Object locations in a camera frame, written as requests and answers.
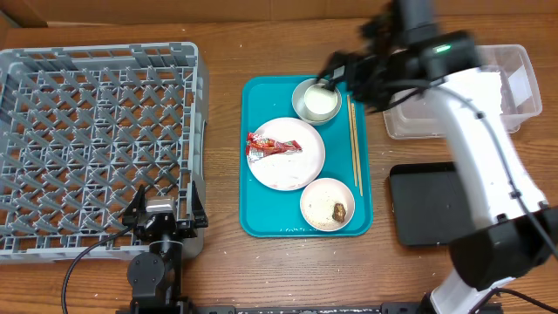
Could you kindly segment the red snack wrapper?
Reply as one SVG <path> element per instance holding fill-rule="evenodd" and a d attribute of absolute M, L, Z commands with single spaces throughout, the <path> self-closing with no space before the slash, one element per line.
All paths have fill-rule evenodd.
<path fill-rule="evenodd" d="M 248 133 L 245 154 L 248 161 L 258 161 L 274 154 L 294 154 L 303 149 L 295 141 L 281 142 L 257 133 Z"/>

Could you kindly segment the grey round bowl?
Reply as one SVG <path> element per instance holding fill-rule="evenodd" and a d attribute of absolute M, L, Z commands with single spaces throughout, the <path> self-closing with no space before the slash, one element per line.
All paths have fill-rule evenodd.
<path fill-rule="evenodd" d="M 327 122 L 329 122 L 330 120 L 332 120 L 339 112 L 341 105 L 342 105 L 342 99 L 341 99 L 341 93 L 340 91 L 338 91 L 337 88 L 334 89 L 333 92 L 335 92 L 337 94 L 337 110 L 334 113 L 334 115 L 327 119 L 327 120 L 322 120 L 322 121 L 314 121 L 314 120 L 310 120 L 307 118 L 306 116 L 306 110 L 304 107 L 304 101 L 303 101 L 303 96 L 306 92 L 306 90 L 315 84 L 322 84 L 324 86 L 324 84 L 326 83 L 325 79 L 322 79 L 319 83 L 316 82 L 316 80 L 314 78 L 309 78 L 304 80 L 302 83 L 300 83 L 295 90 L 293 91 L 292 94 L 292 106 L 293 109 L 295 110 L 297 116 L 306 121 L 307 123 L 313 125 L 313 126 L 321 126 L 323 124 L 326 124 Z"/>

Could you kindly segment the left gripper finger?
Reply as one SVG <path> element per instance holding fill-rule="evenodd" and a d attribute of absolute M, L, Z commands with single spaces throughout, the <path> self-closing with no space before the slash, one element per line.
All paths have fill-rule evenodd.
<path fill-rule="evenodd" d="M 198 189 L 197 189 L 195 181 L 191 182 L 191 191 L 192 191 L 192 197 L 191 197 L 192 214 L 193 215 L 202 215 L 203 214 L 203 205 L 201 204 L 201 199 L 199 197 Z"/>
<path fill-rule="evenodd" d="M 138 214 L 146 211 L 146 188 L 140 185 L 128 206 L 129 214 Z"/>

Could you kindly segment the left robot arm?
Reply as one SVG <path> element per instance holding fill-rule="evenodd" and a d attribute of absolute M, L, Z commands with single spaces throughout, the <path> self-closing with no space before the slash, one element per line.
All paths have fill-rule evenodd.
<path fill-rule="evenodd" d="M 138 254 L 127 269 L 132 287 L 131 313 L 182 313 L 197 311 L 182 294 L 182 264 L 203 249 L 208 216 L 195 185 L 188 201 L 189 217 L 179 218 L 174 198 L 146 197 L 140 187 L 124 210 L 122 223 L 148 250 Z"/>

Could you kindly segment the white cup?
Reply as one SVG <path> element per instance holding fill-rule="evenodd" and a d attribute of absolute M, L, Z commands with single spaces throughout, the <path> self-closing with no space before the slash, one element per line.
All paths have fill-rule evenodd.
<path fill-rule="evenodd" d="M 306 116 L 310 120 L 327 120 L 337 110 L 337 94 L 323 88 L 322 84 L 310 86 L 303 96 L 303 101 Z"/>

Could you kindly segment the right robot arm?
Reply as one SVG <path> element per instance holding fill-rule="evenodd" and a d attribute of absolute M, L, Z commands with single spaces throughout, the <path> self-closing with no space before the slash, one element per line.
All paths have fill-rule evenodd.
<path fill-rule="evenodd" d="M 449 244 L 453 270 L 419 313 L 476 313 L 514 279 L 557 255 L 557 211 L 516 153 L 473 37 L 444 33 L 428 1 L 396 0 L 361 28 L 364 52 L 336 51 L 320 71 L 370 113 L 421 94 L 444 127 L 475 230 Z"/>

